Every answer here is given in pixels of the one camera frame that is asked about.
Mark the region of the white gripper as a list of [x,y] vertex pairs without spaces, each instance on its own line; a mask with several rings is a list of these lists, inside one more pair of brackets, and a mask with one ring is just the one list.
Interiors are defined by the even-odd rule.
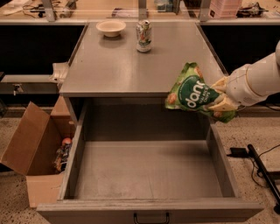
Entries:
[[252,106],[267,99],[255,93],[248,83],[247,73],[250,64],[245,64],[235,69],[228,77],[217,80],[211,88],[217,92],[227,94],[224,99],[216,105],[209,107],[213,111],[232,111],[239,106]]

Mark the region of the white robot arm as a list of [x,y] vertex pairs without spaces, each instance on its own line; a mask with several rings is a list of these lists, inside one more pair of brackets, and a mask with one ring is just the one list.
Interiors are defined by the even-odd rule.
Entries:
[[213,111],[232,111],[252,106],[280,92],[280,41],[276,50],[254,64],[235,69],[228,77],[216,81],[212,88],[222,93]]

